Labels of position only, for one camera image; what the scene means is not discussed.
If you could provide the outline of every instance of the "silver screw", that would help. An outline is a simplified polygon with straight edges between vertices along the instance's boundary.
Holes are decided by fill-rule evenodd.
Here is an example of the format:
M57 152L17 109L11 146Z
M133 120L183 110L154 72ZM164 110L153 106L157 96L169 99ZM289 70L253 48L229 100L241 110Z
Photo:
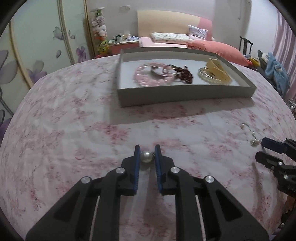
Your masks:
M215 181L215 179L212 176L207 176L207 177L205 177L205 181L207 183L213 183Z
M119 167L119 168L116 169L116 172L117 172L118 174L122 174L122 173L125 172L125 169L124 169L123 167Z
M87 184L87 183L89 183L91 181L91 178L90 177L83 177L83 178L81 178L81 182L83 183L83 184Z
M180 169L179 169L178 167L172 167L172 168L170 169L170 171L171 171L172 173L178 173L178 172L180 171Z

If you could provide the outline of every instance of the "pink blanket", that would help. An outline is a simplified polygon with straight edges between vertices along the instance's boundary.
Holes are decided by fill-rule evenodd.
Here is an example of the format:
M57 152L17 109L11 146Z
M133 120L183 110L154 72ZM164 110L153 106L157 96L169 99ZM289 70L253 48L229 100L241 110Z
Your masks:
M140 38L140 47L178 47L178 48L187 48L183 44L166 44L166 43L154 43L151 38L141 37Z
M256 137L296 139L296 121L258 72L235 65L258 87L252 98L208 99L120 108L119 55L89 60L40 79L15 112L0 151L0 206L24 238L83 176L103 177L135 145L164 155L196 177L214 176L270 233L286 195L255 161ZM293 161L279 155L285 164ZM155 166L140 170L135 197L122 197L120 241L175 240L175 199L157 190Z

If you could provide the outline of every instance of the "curtain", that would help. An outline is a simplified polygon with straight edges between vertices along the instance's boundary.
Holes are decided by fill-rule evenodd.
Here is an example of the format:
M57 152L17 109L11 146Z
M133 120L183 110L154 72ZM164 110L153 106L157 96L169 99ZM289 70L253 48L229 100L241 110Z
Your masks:
M278 11L278 27L273 55L280 62L290 77L290 89L285 99L296 99L296 37L288 23Z

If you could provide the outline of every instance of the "power outlet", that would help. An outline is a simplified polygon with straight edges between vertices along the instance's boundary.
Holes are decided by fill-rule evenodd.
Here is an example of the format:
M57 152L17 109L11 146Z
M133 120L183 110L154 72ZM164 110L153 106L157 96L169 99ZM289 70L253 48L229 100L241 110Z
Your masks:
M121 6L120 10L130 10L131 6L130 5L126 5L126 6Z

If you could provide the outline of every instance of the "chair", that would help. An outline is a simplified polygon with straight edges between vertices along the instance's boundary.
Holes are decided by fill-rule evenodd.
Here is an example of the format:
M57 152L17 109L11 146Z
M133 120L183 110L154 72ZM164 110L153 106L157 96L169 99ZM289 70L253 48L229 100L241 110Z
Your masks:
M242 40L244 41L244 49L243 49L243 52L242 52L242 54L243 55L247 55L247 46L248 46L248 43L251 45L250 46L250 53L249 54L251 54L251 50L252 50L252 45L253 45L253 43L251 43L248 39L246 39L246 38L243 38L242 36L240 36L240 43L239 43L239 51L240 51L240 49L241 49L241 46L242 46Z

